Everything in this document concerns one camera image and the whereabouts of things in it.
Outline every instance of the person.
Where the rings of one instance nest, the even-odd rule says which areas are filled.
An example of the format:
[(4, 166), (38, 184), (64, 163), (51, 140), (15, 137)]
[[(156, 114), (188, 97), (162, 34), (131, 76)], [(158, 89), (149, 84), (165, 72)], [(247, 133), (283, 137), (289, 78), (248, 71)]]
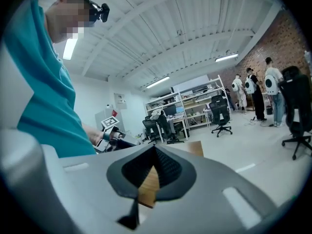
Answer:
[(53, 146), (59, 157), (96, 154), (92, 144), (103, 139), (103, 132), (83, 124), (74, 112), (76, 93), (53, 48), (72, 38), (79, 27), (98, 20), (91, 3), (57, 0), (44, 12), (38, 0), (27, 0), (3, 35), (15, 65), (34, 91), (17, 128), (40, 144)]
[(255, 107), (255, 115), (257, 117), (257, 120), (259, 121), (265, 121), (267, 120), (264, 118), (264, 102), (263, 102), (263, 96), (260, 89), (260, 83), (257, 79), (257, 77), (253, 74), (253, 69), (247, 68), (247, 77), (250, 78), (254, 84), (256, 85), (256, 90), (253, 93), (253, 103)]
[(246, 99), (246, 94), (245, 94), (245, 88), (243, 87), (243, 82), (240, 79), (239, 74), (236, 74), (233, 82), (235, 82), (238, 86), (238, 91), (236, 92), (236, 95), (237, 95), (238, 104), (240, 107), (240, 113), (242, 114), (244, 112), (245, 114), (247, 114), (246, 112), (247, 99)]
[(233, 109), (233, 111), (235, 111), (235, 107), (234, 107), (234, 104), (232, 102), (232, 98), (230, 95), (230, 90), (227, 87), (225, 87), (225, 92), (226, 92), (230, 107)]
[[(274, 77), (276, 82), (281, 82), (283, 80), (282, 73), (277, 69), (273, 68), (273, 61), (270, 57), (265, 59), (265, 63), (267, 65), (267, 69), (265, 75), (271, 75)], [(284, 115), (284, 98), (280, 90), (278, 90), (277, 95), (272, 96), (273, 108), (274, 108), (274, 126), (282, 127), (282, 117)]]

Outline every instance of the sneaker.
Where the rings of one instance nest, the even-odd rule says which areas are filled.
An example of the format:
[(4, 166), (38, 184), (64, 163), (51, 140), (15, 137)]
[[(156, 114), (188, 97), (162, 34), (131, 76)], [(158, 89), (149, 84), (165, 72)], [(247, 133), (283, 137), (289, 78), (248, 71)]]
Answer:
[(279, 124), (277, 124), (277, 126), (276, 126), (276, 127), (280, 128), (280, 127), (283, 127), (283, 126), (284, 126), (284, 124), (283, 124), (283, 123), (279, 123)]

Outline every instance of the computer monitor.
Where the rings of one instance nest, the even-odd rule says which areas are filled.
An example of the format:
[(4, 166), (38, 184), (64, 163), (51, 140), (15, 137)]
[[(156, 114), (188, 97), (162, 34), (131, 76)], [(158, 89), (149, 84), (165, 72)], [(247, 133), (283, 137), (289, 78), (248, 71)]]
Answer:
[(177, 107), (176, 108), (176, 113), (179, 114), (179, 113), (183, 113), (184, 110), (183, 110), (183, 107)]
[(172, 105), (169, 107), (166, 107), (163, 109), (163, 111), (165, 112), (165, 114), (168, 115), (175, 115), (176, 114), (176, 106)]

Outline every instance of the white ceiling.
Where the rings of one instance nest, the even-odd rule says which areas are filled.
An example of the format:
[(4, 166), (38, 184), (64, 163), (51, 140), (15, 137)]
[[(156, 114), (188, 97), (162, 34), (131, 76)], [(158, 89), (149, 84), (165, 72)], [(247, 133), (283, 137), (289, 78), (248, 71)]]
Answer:
[[(54, 1), (39, 3), (47, 9)], [(65, 66), (82, 76), (117, 77), (140, 90), (167, 75), (168, 88), (235, 65), (280, 9), (277, 0), (93, 1), (109, 5), (108, 21), (98, 21), (78, 40)], [(62, 56), (64, 43), (58, 49)], [(216, 57), (229, 53), (239, 53), (238, 59), (215, 63)]]

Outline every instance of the vr headset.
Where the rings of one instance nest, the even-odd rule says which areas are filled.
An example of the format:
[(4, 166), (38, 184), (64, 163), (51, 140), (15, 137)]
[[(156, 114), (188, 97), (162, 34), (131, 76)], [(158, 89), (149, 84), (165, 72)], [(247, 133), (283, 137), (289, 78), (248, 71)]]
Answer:
[(97, 3), (91, 0), (84, 1), (90, 4), (89, 18), (91, 24), (95, 23), (97, 20), (101, 20), (102, 22), (107, 21), (110, 9), (106, 3), (103, 3), (100, 7)]

